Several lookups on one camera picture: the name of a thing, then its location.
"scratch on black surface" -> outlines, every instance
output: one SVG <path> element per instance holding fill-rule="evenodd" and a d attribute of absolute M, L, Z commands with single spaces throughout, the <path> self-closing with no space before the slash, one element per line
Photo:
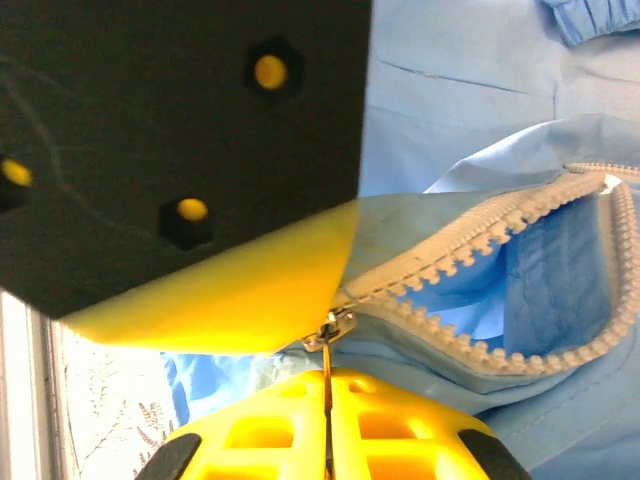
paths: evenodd
<path fill-rule="evenodd" d="M 24 76 L 30 76 L 30 77 L 34 77 L 38 80 L 40 80 L 42 83 L 45 83 L 51 87 L 56 88 L 57 90 L 60 90 L 61 92 L 64 92 L 66 95 L 69 96 L 76 96 L 76 92 L 74 92 L 73 90 L 71 90 L 70 88 L 67 88 L 65 86 L 63 86 L 62 84 L 60 84 L 59 82 L 57 82 L 56 80 L 54 80 L 53 78 L 51 78 L 50 76 L 39 72 L 38 70 L 28 67 L 26 65 L 22 65 L 19 62 L 17 62 L 16 60 L 14 60 L 11 57 L 8 57 L 5 54 L 0 53 L 0 64 L 7 64 L 10 66 L 10 68 L 12 68 L 16 73 L 24 75 Z"/>
<path fill-rule="evenodd" d="M 114 230 L 120 230 L 121 232 L 134 234 L 140 237 L 153 237 L 154 235 L 140 228 L 126 225 L 120 222 L 115 222 L 106 217 L 103 213 L 94 209 L 80 193 L 78 193 L 71 185 L 65 182 L 60 147 L 56 145 L 53 135 L 51 134 L 47 126 L 42 122 L 31 103 L 21 95 L 17 84 L 9 77 L 9 75 L 7 75 L 6 73 L 1 74 L 0 80 L 2 81 L 4 88 L 11 100 L 13 100 L 18 109 L 24 114 L 25 118 L 31 123 L 36 133 L 44 143 L 44 146 L 48 150 L 49 159 L 54 170 L 54 176 L 56 178 L 56 183 L 58 184 L 60 190 L 67 196 L 72 198 L 75 203 L 86 213 L 91 215 L 94 219 L 98 220 L 103 225 Z"/>

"yellow screw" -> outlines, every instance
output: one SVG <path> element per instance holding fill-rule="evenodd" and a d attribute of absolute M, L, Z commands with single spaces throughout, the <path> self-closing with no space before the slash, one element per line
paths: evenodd
<path fill-rule="evenodd" d="M 258 85 L 266 90 L 275 90 L 287 80 L 287 66 L 275 55 L 265 55 L 256 62 L 254 74 Z"/>
<path fill-rule="evenodd" d="M 10 158 L 2 161 L 2 174 L 11 183 L 21 187 L 29 187 L 31 185 L 31 171 L 24 165 Z"/>
<path fill-rule="evenodd" d="M 178 214 L 190 222 L 198 222 L 209 213 L 207 206 L 202 200 L 197 198 L 185 198 L 180 200 L 177 206 Z"/>

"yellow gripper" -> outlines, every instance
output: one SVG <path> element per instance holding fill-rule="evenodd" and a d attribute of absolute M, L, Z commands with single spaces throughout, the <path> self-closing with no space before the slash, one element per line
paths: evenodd
<path fill-rule="evenodd" d="M 323 372 L 302 373 L 177 430 L 138 479 L 530 478 L 471 416 L 353 370 L 330 382 L 330 417 Z"/>

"light blue cloth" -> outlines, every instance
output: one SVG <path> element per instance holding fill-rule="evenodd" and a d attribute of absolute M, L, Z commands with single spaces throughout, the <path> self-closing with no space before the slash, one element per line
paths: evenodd
<path fill-rule="evenodd" d="M 608 33 L 640 28 L 638 0 L 543 0 L 553 8 L 569 45 Z"/>
<path fill-rule="evenodd" d="M 377 243 L 356 244 L 345 279 L 490 195 L 552 181 L 563 164 L 640 165 L 637 65 L 637 36 L 568 49 L 551 9 L 531 0 L 376 1 L 359 230 Z M 370 197 L 381 193 L 413 195 Z M 546 353 L 587 341 L 608 314 L 594 211 L 590 199 L 568 205 L 472 269 L 409 296 L 492 348 Z M 478 415 L 534 478 L 640 471 L 635 329 L 574 372 L 496 378 L 384 322 L 365 323 L 336 344 L 337 366 Z M 164 356 L 181 421 L 319 366 L 300 345 L 271 358 Z"/>

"blue jacket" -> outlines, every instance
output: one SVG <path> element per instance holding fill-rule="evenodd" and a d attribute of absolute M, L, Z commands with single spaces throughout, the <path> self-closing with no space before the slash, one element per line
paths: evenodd
<path fill-rule="evenodd" d="M 479 416 L 534 478 L 635 478 L 640 36 L 586 40 L 638 2 L 547 3 L 376 2 L 334 360 Z M 182 422 L 319 365 L 165 360 Z"/>

